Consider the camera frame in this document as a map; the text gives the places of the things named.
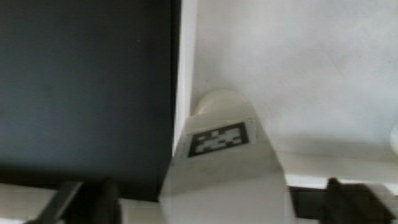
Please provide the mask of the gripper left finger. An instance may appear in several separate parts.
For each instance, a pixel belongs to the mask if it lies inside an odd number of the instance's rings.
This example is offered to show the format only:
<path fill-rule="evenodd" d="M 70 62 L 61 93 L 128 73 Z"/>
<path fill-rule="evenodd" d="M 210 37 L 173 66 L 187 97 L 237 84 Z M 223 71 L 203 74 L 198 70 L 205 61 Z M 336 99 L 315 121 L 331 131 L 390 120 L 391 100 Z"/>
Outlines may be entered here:
<path fill-rule="evenodd" d="M 24 224 L 123 224 L 116 181 L 64 182 L 38 217 Z"/>

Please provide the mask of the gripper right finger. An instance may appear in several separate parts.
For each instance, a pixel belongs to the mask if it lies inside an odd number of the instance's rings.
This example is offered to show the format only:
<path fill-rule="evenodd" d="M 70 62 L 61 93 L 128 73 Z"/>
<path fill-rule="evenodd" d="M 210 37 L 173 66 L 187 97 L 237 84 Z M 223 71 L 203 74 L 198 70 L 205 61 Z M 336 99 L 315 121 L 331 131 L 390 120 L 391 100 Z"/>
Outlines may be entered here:
<path fill-rule="evenodd" d="M 324 189 L 290 187 L 295 216 L 318 224 L 398 224 L 398 205 L 366 183 L 327 180 Z"/>

